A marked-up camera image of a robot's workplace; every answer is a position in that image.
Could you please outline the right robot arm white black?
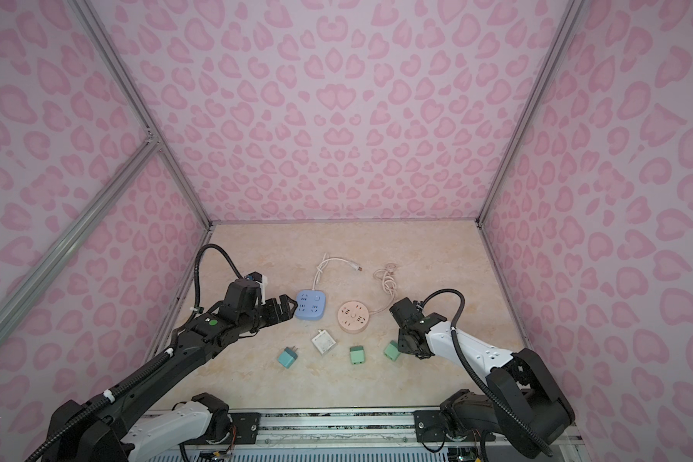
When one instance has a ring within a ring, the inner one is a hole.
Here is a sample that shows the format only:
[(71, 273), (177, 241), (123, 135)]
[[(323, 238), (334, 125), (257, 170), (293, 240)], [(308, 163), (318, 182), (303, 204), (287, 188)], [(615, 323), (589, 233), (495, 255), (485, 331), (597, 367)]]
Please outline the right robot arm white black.
[(418, 441), (430, 452), (440, 452), (450, 441), (473, 440), (480, 457), (487, 454), (490, 435), (500, 435), (522, 456), (551, 457), (552, 443), (576, 420), (568, 398), (541, 357), (523, 348), (511, 352), (462, 331), (458, 322), (466, 300), (458, 299), (452, 318), (425, 313), (438, 290), (424, 300), (403, 298), (390, 313), (398, 325), (398, 351), (420, 360), (441, 357), (458, 365), (477, 390), (461, 389), (436, 411), (415, 416)]

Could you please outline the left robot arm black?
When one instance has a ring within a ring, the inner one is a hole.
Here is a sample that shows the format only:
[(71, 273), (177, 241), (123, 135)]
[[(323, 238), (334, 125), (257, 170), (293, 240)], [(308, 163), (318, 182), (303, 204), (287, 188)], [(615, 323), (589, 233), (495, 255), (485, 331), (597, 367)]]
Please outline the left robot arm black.
[(116, 385), (80, 404), (61, 405), (45, 441), (29, 461), (129, 461), (138, 448), (123, 439), (146, 411), (177, 383), (242, 338), (290, 321), (298, 302), (287, 295), (263, 300), (258, 282), (230, 283), (223, 300), (175, 330), (169, 345)]

